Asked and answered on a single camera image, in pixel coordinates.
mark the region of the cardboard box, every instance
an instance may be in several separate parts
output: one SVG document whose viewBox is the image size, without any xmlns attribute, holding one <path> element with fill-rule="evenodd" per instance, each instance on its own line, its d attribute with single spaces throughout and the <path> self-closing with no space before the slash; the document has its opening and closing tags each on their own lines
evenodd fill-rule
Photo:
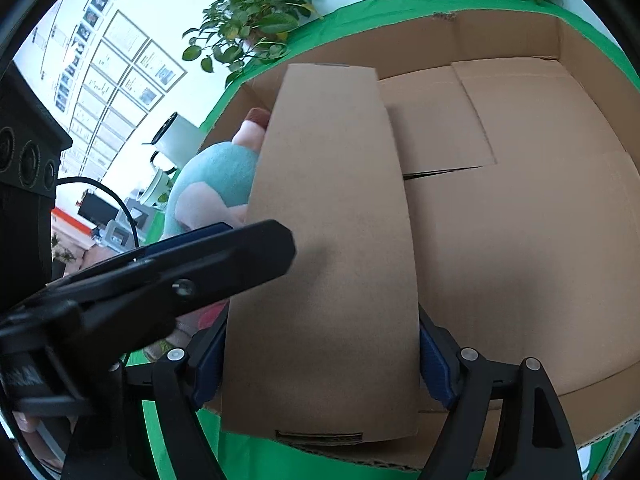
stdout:
<svg viewBox="0 0 640 480">
<path fill-rule="evenodd" d="M 399 45 L 402 56 L 392 56 Z M 340 260 L 338 253 L 301 254 L 299 272 L 269 284 L 264 294 L 258 290 L 232 302 L 225 428 L 273 439 L 280 431 L 286 442 L 350 462 L 422 468 L 447 414 L 424 388 L 417 393 L 417 381 L 402 375 L 416 362 L 410 356 L 414 321 L 405 307 L 414 276 L 418 300 L 459 344 L 493 360 L 518 363 L 531 355 L 543 362 L 577 444 L 640 412 L 640 94 L 626 76 L 560 19 L 505 10 L 467 10 L 453 20 L 419 18 L 381 27 L 292 62 L 375 68 L 397 152 L 387 142 L 388 121 L 366 69 L 295 66 L 278 95 L 291 66 L 286 62 L 243 85 L 220 116 L 206 145 L 230 138 L 248 108 L 273 108 L 278 99 L 249 217 L 276 218 L 303 246 L 313 242 L 362 263 L 348 260 L 331 281 L 325 279 L 332 275 L 327 263 Z M 287 89 L 289 77 L 294 91 Z M 415 275 L 414 261 L 406 260 L 411 251 L 394 160 L 405 179 Z M 380 173 L 373 171 L 378 163 Z M 361 253 L 368 229 L 379 233 L 380 245 Z M 390 240 L 395 242 L 383 249 Z M 389 258 L 380 256 L 387 251 Z M 390 267 L 398 272 L 387 274 Z M 373 275 L 390 282 L 378 286 Z M 389 288 L 388 295 L 392 283 L 402 284 L 403 292 Z M 376 287 L 375 301 L 367 284 Z M 345 285 L 345 298 L 358 301 L 342 316 L 336 301 Z M 296 291 L 302 291 L 298 299 L 305 309 L 287 303 Z M 374 306 L 363 330 L 369 303 Z M 382 326 L 396 316 L 398 325 L 385 331 Z M 264 336 L 258 325 L 270 331 L 277 325 L 268 345 L 254 344 Z M 376 377 L 380 395 L 373 402 L 362 388 L 373 384 L 367 381 L 376 376 L 380 348 L 397 345 L 389 337 L 393 330 L 406 334 L 404 343 L 393 346 L 400 375 L 392 380 L 399 382 L 390 384 L 386 371 L 392 366 L 383 360 L 385 373 Z M 358 357 L 358 348 L 374 349 L 375 359 Z M 266 351 L 269 356 L 260 355 Z M 309 371 L 308 364 L 315 368 Z M 341 380 L 327 383 L 332 366 Z M 235 371 L 240 367 L 246 370 Z M 303 369 L 306 375 L 299 376 Z M 323 380 L 305 382 L 311 378 Z M 351 412 L 358 388 L 367 400 L 363 410 Z M 403 406 L 393 406 L 395 395 Z M 250 399 L 255 405 L 242 405 Z M 492 452 L 499 407 L 492 405 L 488 415 L 478 467 L 486 466 Z M 271 412 L 261 415 L 265 409 Z M 412 430 L 409 412 L 417 435 L 398 438 Z M 302 438 L 288 440 L 289 433 Z M 310 436 L 327 434 L 322 444 L 340 444 L 339 438 L 331 441 L 334 433 L 362 434 L 350 442 L 363 443 L 309 445 Z M 366 442 L 383 435 L 396 438 Z"/>
</svg>

